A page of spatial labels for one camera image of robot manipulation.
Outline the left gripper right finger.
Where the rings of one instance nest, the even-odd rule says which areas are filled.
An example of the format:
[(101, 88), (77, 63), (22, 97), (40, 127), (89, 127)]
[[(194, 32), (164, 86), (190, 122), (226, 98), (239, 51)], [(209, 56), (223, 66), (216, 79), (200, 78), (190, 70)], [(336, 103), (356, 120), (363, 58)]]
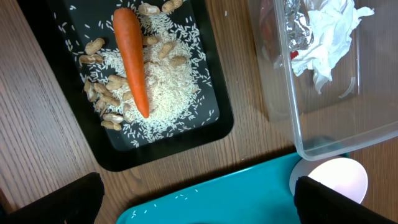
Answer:
[(298, 178), (294, 204), (306, 224), (394, 224), (394, 222), (307, 176)]

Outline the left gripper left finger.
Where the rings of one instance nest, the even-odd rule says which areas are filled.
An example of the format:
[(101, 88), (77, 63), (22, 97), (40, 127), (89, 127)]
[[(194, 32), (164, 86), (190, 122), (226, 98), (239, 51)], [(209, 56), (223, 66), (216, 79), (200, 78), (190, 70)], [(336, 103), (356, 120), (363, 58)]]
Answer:
[(99, 173), (92, 172), (15, 212), (2, 216), (1, 223), (93, 224), (103, 197), (103, 181)]

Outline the white napkin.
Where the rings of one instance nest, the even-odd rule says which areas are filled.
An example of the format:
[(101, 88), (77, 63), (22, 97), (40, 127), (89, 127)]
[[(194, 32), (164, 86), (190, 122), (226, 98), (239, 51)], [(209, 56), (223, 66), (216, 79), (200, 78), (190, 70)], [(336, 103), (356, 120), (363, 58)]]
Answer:
[(333, 80), (332, 69), (349, 52), (352, 31), (362, 17), (374, 15), (374, 9), (356, 9), (353, 0), (308, 0), (304, 4), (314, 40), (308, 49), (298, 51), (292, 69), (296, 76), (312, 70), (315, 89), (321, 93), (324, 84)]

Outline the red snack wrapper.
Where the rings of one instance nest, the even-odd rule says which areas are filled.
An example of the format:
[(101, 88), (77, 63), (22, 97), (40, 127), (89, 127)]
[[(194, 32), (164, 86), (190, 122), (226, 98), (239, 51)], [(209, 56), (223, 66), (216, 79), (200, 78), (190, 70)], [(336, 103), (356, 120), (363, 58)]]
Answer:
[[(307, 50), (313, 43), (313, 31), (309, 23), (309, 15), (303, 1), (285, 0), (285, 29), (289, 38), (290, 58), (294, 59), (298, 50)], [(275, 62), (280, 56), (278, 27), (274, 2), (262, 0), (259, 27), (268, 58)]]

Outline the orange carrot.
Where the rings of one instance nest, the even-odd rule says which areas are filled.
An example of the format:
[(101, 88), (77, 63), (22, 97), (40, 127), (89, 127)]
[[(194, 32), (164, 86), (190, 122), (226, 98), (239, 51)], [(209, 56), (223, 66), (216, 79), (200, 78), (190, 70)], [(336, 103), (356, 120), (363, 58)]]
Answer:
[(113, 28), (136, 108), (144, 118), (148, 118), (150, 109), (144, 73), (141, 25), (134, 11), (122, 7), (114, 11)]

